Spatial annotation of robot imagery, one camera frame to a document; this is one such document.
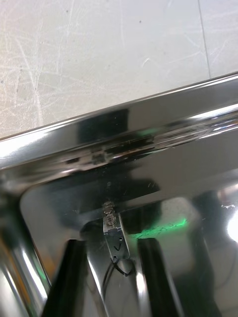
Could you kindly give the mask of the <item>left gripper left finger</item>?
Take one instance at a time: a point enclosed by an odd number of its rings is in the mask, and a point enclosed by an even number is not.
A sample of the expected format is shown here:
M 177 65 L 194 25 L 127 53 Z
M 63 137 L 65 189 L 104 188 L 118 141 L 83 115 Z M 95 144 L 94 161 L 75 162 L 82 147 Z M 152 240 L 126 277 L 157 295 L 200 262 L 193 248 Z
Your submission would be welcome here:
M 84 241 L 69 240 L 42 312 L 43 317 L 81 317 L 87 277 Z

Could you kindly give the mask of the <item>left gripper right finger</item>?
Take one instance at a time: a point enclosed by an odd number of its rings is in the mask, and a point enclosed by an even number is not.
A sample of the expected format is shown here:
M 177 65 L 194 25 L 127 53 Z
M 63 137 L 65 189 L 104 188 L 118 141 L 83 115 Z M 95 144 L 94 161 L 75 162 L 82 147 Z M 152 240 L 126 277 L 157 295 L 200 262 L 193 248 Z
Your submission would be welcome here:
M 137 247 L 152 316 L 183 317 L 183 308 L 159 242 L 155 238 L 138 239 Z

